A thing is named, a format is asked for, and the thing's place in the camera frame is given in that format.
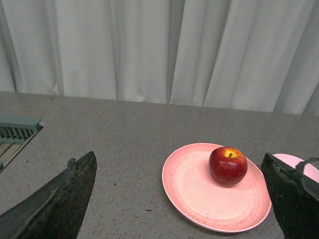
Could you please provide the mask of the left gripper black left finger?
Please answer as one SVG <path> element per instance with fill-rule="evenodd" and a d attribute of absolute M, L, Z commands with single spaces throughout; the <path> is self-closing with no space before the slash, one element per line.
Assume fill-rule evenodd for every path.
<path fill-rule="evenodd" d="M 90 151 L 0 216 L 2 239 L 75 239 L 92 194 L 97 160 Z"/>

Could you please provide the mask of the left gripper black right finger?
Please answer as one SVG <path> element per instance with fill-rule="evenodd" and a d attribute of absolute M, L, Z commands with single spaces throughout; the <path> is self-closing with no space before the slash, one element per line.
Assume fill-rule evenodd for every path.
<path fill-rule="evenodd" d="M 319 180 L 306 172 L 317 157 L 290 166 L 266 153 L 262 172 L 275 217 L 286 239 L 319 237 Z"/>

